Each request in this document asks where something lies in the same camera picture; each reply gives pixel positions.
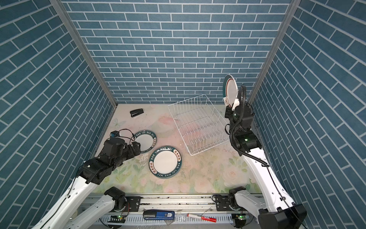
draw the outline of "white wire dish rack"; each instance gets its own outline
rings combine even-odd
[[[180,135],[191,156],[229,140],[228,123],[207,95],[199,95],[168,105]]]

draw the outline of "blue brick wall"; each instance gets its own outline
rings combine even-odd
[[[365,1],[302,0],[254,102],[308,228],[366,228],[365,31]]]
[[[251,92],[290,0],[63,1],[119,103]]]
[[[112,106],[48,0],[0,0],[0,228],[28,228],[89,159]]]

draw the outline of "plate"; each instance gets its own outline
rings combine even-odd
[[[223,84],[223,97],[225,106],[232,107],[237,95],[238,86],[236,85],[234,77],[232,77],[232,75],[226,75]]]
[[[171,146],[163,146],[155,150],[149,159],[149,168],[154,176],[167,179],[177,174],[182,166],[179,151]]]
[[[156,145],[156,134],[150,130],[142,130],[135,134],[135,142],[141,144],[141,153],[149,152]]]

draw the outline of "metal corner frame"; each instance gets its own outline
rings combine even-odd
[[[273,58],[275,57],[275,54],[281,44],[281,41],[283,39],[283,37],[285,36],[285,33],[288,29],[288,26],[290,25],[290,22],[300,4],[301,0],[292,0],[290,5],[287,8],[285,17],[281,23],[280,28],[278,29],[277,35],[273,41],[273,44],[271,46],[271,49],[268,52],[268,56],[266,58],[266,61],[264,62],[262,69],[258,75],[258,79],[254,84],[254,88],[252,93],[250,94],[249,97],[249,103],[252,104],[254,102],[255,96],[257,95],[259,88],[262,85],[262,82],[264,80],[264,78],[266,77],[266,74],[268,72],[269,66],[271,65]]]
[[[85,61],[87,62],[88,66],[90,67],[91,71],[93,72],[95,78],[98,80],[100,86],[102,87],[103,91],[107,95],[109,101],[113,105],[114,108],[117,107],[117,101],[113,97],[112,92],[108,88],[107,84],[105,83],[102,74],[100,73],[97,65],[95,64],[92,56],[90,55],[84,41],[82,40],[80,34],[78,33],[74,23],[72,22],[69,14],[67,13],[64,5],[62,4],[61,0],[50,0],[53,8],[55,9],[56,13],[60,17],[62,23],[66,27],[67,31],[69,32],[71,38],[75,42],[76,46],[78,47],[80,53],[83,55]]]

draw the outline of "red marker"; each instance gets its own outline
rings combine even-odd
[[[202,220],[206,220],[206,221],[210,221],[210,222],[216,223],[216,219],[215,218],[209,218],[209,217],[199,216],[199,215],[195,215],[195,214],[192,214],[192,213],[188,213],[188,217],[196,218],[196,219],[202,219]]]

